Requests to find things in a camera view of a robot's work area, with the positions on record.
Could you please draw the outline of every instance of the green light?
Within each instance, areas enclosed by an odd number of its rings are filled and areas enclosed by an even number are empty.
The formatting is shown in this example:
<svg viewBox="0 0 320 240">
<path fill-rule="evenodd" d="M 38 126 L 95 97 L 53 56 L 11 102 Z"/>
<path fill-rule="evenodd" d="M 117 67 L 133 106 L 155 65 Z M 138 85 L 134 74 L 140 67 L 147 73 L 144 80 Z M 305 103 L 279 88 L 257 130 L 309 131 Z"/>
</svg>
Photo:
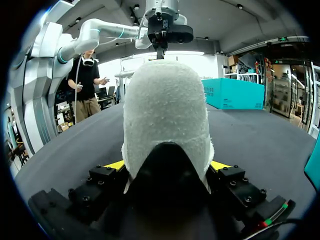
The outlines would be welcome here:
<svg viewBox="0 0 320 240">
<path fill-rule="evenodd" d="M 265 222 L 265 224 L 267 224 L 268 226 L 269 226 L 270 224 L 272 224 L 272 220 L 271 220 L 270 218 L 266 219 L 264 222 Z"/>
<path fill-rule="evenodd" d="M 282 36 L 282 37 L 278 38 L 278 41 L 279 42 L 286 42 L 286 41 L 288 41 L 288 38 L 286 36 Z"/>
</svg>

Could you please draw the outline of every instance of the black t-shirt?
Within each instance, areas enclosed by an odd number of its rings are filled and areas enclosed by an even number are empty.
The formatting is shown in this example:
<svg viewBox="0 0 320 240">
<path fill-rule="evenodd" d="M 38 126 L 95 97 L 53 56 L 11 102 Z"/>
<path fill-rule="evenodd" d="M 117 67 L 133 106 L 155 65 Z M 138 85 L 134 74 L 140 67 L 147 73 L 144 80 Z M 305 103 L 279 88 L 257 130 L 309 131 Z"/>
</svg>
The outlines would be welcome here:
<svg viewBox="0 0 320 240">
<path fill-rule="evenodd" d="M 81 92 L 76 94 L 77 101 L 88 100 L 95 97 L 94 79 L 100 78 L 98 63 L 94 61 L 93 66 L 84 66 L 82 58 L 78 57 L 73 61 L 73 67 L 69 73 L 67 80 L 71 79 L 76 82 L 76 74 L 79 60 L 81 60 L 78 72 L 77 83 L 83 85 Z"/>
</svg>

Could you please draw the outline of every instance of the white towel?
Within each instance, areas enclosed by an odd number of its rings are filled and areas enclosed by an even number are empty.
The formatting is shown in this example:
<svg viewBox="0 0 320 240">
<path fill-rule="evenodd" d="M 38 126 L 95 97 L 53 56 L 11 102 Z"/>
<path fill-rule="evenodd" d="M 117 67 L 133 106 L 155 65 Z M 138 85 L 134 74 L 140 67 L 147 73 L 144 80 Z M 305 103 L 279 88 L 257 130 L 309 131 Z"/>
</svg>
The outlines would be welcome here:
<svg viewBox="0 0 320 240">
<path fill-rule="evenodd" d="M 122 157 L 133 179 L 156 145 L 174 142 L 205 180 L 215 151 L 204 87 L 194 70 L 168 60 L 142 65 L 132 76 L 123 108 Z"/>
</svg>

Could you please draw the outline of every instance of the yellow plate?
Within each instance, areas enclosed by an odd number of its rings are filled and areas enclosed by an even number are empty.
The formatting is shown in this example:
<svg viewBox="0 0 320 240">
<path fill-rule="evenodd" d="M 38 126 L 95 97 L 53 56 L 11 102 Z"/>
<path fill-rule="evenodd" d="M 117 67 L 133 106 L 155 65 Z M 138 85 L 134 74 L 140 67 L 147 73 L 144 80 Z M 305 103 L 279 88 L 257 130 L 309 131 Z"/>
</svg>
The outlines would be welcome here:
<svg viewBox="0 0 320 240">
<path fill-rule="evenodd" d="M 121 160 L 121 161 L 117 161 L 115 163 L 105 165 L 104 167 L 110 167 L 110 168 L 119 170 L 124 164 L 125 164 L 125 161 Z M 217 161 L 211 161 L 211 166 L 215 170 L 223 169 L 224 167 L 227 167 L 227 168 L 231 167 L 229 165 L 225 165 L 225 164 L 217 162 Z"/>
</svg>

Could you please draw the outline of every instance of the exit sign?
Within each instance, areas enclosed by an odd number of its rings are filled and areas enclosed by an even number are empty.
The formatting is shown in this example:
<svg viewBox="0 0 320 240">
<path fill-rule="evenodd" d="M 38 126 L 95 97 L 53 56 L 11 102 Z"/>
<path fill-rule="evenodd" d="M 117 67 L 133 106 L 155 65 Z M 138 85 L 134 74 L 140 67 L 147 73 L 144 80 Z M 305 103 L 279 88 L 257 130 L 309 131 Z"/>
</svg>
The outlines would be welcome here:
<svg viewBox="0 0 320 240">
<path fill-rule="evenodd" d="M 282 36 L 282 37 L 279 37 L 278 38 L 278 41 L 279 42 L 287 42 L 288 41 L 288 38 L 286 36 Z"/>
</svg>

